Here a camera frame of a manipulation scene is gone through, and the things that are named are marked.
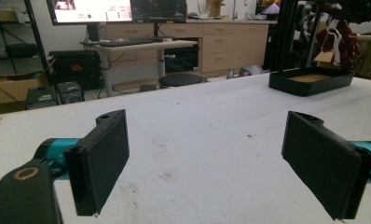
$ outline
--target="drawer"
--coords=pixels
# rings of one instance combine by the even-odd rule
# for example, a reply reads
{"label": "drawer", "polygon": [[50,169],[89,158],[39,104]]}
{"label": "drawer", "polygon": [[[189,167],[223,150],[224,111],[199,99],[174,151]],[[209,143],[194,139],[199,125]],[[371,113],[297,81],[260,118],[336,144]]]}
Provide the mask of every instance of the drawer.
{"label": "drawer", "polygon": [[153,23],[122,23],[107,24],[107,38],[134,37],[151,35],[154,31]]}
{"label": "drawer", "polygon": [[159,30],[164,35],[173,35],[176,37],[202,37],[203,24],[162,24]]}
{"label": "drawer", "polygon": [[202,55],[202,72],[227,70],[232,67],[232,52]]}
{"label": "drawer", "polygon": [[158,53],[156,50],[141,50],[122,53],[110,53],[110,60],[116,62],[124,62],[131,60],[141,60],[141,59],[155,59],[157,60]]}
{"label": "drawer", "polygon": [[224,23],[205,23],[203,33],[207,35],[235,34],[236,26]]}
{"label": "drawer", "polygon": [[202,40],[202,53],[231,52],[234,35],[205,35]]}
{"label": "drawer", "polygon": [[115,61],[111,64],[111,68],[118,68],[118,67],[130,67],[130,66],[138,66],[138,65],[146,65],[147,63],[157,63],[157,59],[140,59],[140,60],[132,60],[132,61]]}
{"label": "drawer", "polygon": [[248,35],[248,34],[267,34],[268,25],[266,24],[237,24],[236,35]]}

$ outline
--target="wall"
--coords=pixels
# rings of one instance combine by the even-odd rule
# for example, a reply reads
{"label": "wall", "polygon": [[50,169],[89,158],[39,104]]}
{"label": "wall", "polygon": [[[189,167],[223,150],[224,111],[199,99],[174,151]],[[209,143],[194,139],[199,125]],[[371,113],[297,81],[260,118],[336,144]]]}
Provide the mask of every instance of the wall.
{"label": "wall", "polygon": [[[254,14],[255,0],[224,0],[225,6],[221,7],[221,15],[233,14],[234,1],[236,3],[235,11],[238,12],[240,19],[246,18],[246,13]],[[52,50],[70,50],[70,49],[83,49],[79,44],[82,42],[86,35],[85,25],[71,25],[71,26],[53,26],[48,7],[45,0],[31,0],[34,9],[35,19],[44,45],[45,53]],[[25,9],[23,1],[16,0],[0,0],[0,8],[19,7]],[[188,12],[203,12],[206,9],[205,0],[187,0]],[[351,29],[357,33],[364,33],[371,31],[371,22],[364,22],[360,25],[352,24]],[[17,34],[24,36],[26,39],[32,39],[33,33],[31,30],[19,30]]]}

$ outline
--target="black stool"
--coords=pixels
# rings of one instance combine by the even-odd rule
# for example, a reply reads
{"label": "black stool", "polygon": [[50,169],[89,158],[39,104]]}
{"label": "black stool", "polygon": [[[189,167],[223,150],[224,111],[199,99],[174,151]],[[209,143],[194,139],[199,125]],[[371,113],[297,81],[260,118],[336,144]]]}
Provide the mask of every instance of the black stool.
{"label": "black stool", "polygon": [[165,89],[170,87],[180,87],[198,84],[204,81],[205,81],[204,77],[199,77],[192,74],[173,74],[161,77],[158,80],[158,84],[161,89]]}

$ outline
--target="monitor screen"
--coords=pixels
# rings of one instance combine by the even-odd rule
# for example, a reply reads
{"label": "monitor screen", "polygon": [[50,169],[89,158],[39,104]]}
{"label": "monitor screen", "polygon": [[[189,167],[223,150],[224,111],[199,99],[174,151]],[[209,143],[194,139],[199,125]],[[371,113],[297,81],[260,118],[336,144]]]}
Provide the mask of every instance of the monitor screen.
{"label": "monitor screen", "polygon": [[186,22],[186,0],[131,0],[138,22]]}
{"label": "monitor screen", "polygon": [[257,0],[255,15],[278,15],[281,9],[281,0]]}
{"label": "monitor screen", "polygon": [[132,21],[130,0],[47,0],[53,25]]}

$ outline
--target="black tray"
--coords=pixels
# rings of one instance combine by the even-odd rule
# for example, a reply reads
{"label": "black tray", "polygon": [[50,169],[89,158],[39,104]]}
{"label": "black tray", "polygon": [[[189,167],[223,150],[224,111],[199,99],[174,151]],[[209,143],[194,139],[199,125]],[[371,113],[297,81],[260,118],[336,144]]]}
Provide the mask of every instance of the black tray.
{"label": "black tray", "polygon": [[311,67],[270,73],[268,85],[293,95],[311,96],[347,87],[352,79],[353,73],[349,71]]}

